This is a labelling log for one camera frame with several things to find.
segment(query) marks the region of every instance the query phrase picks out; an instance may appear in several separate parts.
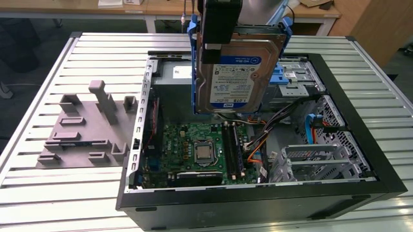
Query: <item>slotted aluminum surface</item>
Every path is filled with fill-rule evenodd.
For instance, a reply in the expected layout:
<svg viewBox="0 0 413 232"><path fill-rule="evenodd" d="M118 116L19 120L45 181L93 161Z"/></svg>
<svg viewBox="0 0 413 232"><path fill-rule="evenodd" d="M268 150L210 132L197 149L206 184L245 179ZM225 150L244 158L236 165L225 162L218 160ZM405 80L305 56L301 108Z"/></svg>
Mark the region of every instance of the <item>slotted aluminum surface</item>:
<svg viewBox="0 0 413 232"><path fill-rule="evenodd" d="M139 97L149 50L190 50L181 34L85 33L71 38L0 156L3 232L135 232L115 211L121 167L37 170L37 158L58 119L65 93L95 100L89 82L105 80L114 99ZM409 192L329 221L285 222L193 231L412 231L412 106L359 45L344 37L293 37L286 52L321 53Z"/></svg>

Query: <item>floor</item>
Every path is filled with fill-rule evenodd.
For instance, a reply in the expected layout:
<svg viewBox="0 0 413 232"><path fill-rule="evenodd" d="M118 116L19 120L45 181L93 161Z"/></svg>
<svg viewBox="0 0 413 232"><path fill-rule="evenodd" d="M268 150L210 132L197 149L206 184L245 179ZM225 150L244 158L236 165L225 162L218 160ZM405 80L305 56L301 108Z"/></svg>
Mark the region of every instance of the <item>floor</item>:
<svg viewBox="0 0 413 232"><path fill-rule="evenodd" d="M42 44L35 48L41 61L38 69L29 73L15 73L0 61L0 80L7 84L34 84L10 86L15 95L12 99L0 99L0 136L11 137L20 123L26 110L37 95L39 86L50 72L59 53L65 47L73 31L83 32L147 32L143 20L63 20L63 27L57 28L51 19L33 19ZM180 33L181 24L174 21L158 21L159 33ZM413 57L407 57L397 52L384 71L399 74L396 85L413 101ZM7 140L0 139L0 152L7 145Z"/></svg>

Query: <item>ram slot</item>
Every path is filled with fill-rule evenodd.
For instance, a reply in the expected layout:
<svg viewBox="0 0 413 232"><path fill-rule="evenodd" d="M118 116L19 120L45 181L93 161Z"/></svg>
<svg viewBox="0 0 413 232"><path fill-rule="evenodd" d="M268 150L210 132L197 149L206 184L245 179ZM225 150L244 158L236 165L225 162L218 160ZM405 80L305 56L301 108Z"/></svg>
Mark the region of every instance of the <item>ram slot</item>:
<svg viewBox="0 0 413 232"><path fill-rule="evenodd" d="M228 178L236 180L237 177L245 175L242 152L238 142L236 125L230 124L222 125L222 137L225 145Z"/></svg>

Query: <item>table leg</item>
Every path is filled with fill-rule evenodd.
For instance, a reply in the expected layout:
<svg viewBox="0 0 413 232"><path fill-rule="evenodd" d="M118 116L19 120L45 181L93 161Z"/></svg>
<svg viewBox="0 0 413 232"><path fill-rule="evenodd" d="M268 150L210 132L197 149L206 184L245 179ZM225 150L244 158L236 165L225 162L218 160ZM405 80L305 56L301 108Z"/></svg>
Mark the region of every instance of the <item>table leg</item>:
<svg viewBox="0 0 413 232"><path fill-rule="evenodd" d="M14 96L14 92L10 90L10 88L0 81L0 97L4 98L4 99L11 99L12 96Z"/></svg>
<svg viewBox="0 0 413 232"><path fill-rule="evenodd" d="M63 26L62 21L63 21L62 18L54 18L54 23L55 23L57 28L61 28Z"/></svg>
<svg viewBox="0 0 413 232"><path fill-rule="evenodd" d="M155 20L157 20L157 16L154 16L154 15L146 15L145 16L145 21L147 23L149 33L157 33Z"/></svg>
<svg viewBox="0 0 413 232"><path fill-rule="evenodd" d="M336 18L327 18L317 31L317 36L328 36L335 25Z"/></svg>

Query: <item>wd blue hard drive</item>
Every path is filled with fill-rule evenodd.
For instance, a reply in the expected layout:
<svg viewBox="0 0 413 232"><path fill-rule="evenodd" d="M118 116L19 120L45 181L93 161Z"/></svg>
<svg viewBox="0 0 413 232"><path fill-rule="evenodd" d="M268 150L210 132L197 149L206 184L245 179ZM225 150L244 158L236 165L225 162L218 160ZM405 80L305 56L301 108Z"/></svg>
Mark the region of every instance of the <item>wd blue hard drive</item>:
<svg viewBox="0 0 413 232"><path fill-rule="evenodd" d="M222 45L220 62L204 64L198 36L196 113L250 113L258 110L289 38L278 27L237 27L232 42Z"/></svg>

